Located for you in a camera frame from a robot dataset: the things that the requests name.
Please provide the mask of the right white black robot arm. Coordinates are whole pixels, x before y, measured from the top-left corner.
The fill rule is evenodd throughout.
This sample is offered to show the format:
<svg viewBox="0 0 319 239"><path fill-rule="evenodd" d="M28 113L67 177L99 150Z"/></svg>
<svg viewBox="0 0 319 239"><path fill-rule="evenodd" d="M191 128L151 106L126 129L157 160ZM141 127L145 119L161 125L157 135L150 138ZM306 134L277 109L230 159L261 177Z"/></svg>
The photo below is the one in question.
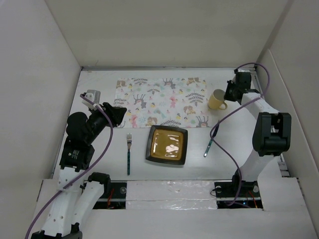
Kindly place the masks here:
<svg viewBox="0 0 319 239"><path fill-rule="evenodd" d="M251 73L235 70L227 82L224 99L238 102L256 119L252 135L253 149L246 162L236 170L230 184L231 192L242 196L248 184L257 181L259 174L273 160L290 148L292 117L270 106L261 94L251 88Z"/></svg>

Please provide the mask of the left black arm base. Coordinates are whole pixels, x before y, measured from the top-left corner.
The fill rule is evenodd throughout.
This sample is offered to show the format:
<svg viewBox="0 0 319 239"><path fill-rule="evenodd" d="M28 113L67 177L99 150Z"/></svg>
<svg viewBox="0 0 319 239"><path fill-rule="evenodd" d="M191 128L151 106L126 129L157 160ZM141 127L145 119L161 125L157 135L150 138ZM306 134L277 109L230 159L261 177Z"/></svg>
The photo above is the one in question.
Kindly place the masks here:
<svg viewBox="0 0 319 239"><path fill-rule="evenodd" d="M97 200L93 209L125 209L126 195L127 181L112 181L108 191Z"/></svg>

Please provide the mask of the floral patterned cloth napkin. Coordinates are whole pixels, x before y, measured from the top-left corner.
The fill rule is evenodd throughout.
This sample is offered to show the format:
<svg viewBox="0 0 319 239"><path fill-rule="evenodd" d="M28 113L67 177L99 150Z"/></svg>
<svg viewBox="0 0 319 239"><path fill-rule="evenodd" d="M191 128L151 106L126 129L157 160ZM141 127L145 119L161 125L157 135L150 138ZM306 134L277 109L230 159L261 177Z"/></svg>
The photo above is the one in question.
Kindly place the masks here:
<svg viewBox="0 0 319 239"><path fill-rule="evenodd" d="M210 127L206 81L195 78L122 78L114 106L127 109L122 128L153 125Z"/></svg>

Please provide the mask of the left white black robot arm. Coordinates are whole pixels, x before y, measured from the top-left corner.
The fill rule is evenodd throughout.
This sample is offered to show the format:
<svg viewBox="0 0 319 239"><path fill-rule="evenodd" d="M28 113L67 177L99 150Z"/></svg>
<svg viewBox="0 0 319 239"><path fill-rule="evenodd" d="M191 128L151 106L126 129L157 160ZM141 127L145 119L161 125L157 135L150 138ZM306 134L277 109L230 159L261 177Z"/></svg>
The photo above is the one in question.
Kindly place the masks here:
<svg viewBox="0 0 319 239"><path fill-rule="evenodd" d="M92 104L90 116L75 112L67 119L67 138L63 146L58 188L56 194L44 205L51 207L41 230L28 232L27 239L81 239L81 229L97 200L111 193L108 174L93 172L93 141L105 127L111 131L122 123L126 108L109 103Z"/></svg>

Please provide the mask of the yellow ceramic mug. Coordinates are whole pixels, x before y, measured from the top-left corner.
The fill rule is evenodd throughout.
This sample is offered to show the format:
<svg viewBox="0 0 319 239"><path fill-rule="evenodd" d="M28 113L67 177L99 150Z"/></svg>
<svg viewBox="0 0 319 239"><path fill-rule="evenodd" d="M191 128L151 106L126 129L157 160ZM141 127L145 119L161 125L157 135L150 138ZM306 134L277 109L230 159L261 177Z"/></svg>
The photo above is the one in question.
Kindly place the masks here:
<svg viewBox="0 0 319 239"><path fill-rule="evenodd" d="M221 89L216 89L211 94L208 100L208 107L212 110L225 110L228 105L224 99L225 92Z"/></svg>

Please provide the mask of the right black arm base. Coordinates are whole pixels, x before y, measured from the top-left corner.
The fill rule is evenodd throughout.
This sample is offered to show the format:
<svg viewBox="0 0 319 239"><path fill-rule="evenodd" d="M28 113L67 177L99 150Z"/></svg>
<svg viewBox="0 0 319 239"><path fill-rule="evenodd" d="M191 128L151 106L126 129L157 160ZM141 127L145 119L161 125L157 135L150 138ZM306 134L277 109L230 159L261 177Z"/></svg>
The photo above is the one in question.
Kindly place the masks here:
<svg viewBox="0 0 319 239"><path fill-rule="evenodd" d="M263 209L257 181L239 181L239 175L231 180L214 182L210 195L216 198L218 209Z"/></svg>

